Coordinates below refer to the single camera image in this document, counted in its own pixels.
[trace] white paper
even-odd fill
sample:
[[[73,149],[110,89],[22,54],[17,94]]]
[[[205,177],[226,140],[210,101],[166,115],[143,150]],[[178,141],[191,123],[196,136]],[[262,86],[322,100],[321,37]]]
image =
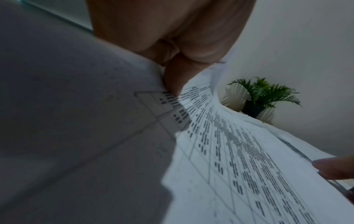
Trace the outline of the white paper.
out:
[[[1,156],[23,173],[2,178],[1,223],[354,220],[353,205],[281,141],[224,116],[212,91],[222,68],[176,99],[148,60],[16,7],[0,15],[13,22],[1,24]]]

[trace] plant pot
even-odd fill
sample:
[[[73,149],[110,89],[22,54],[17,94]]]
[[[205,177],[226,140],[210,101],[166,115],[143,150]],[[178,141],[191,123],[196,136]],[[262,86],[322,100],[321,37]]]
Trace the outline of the plant pot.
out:
[[[265,107],[253,104],[253,102],[250,100],[246,100],[246,104],[244,105],[242,113],[247,114],[250,117],[256,118],[264,109]]]

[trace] green fern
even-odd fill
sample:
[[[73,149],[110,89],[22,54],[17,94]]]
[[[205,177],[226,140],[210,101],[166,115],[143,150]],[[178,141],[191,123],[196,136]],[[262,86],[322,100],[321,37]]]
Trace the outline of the green fern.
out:
[[[300,105],[300,100],[294,96],[294,94],[298,94],[295,89],[280,86],[279,84],[269,85],[265,78],[256,78],[257,80],[253,84],[251,84],[251,80],[238,79],[232,81],[229,85],[242,85],[250,93],[253,104],[264,106],[265,108],[274,108],[274,103],[278,101],[288,101]]]

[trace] skin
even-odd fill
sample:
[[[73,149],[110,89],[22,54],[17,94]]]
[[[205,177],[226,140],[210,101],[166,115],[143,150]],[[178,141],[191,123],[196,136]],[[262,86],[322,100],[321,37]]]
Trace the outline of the skin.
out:
[[[87,0],[95,36],[163,66],[179,96],[196,74],[227,54],[256,0]],[[331,180],[354,178],[354,155],[313,162]],[[347,197],[354,201],[348,192]]]

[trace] gray wall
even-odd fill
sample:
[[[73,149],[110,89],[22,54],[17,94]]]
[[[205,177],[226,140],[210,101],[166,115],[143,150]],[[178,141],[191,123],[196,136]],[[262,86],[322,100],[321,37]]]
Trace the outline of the gray wall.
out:
[[[303,108],[278,103],[270,122],[328,153],[353,154],[353,12],[348,0],[259,0],[218,89],[220,100],[237,78],[293,87]],[[228,97],[237,107],[238,97]]]

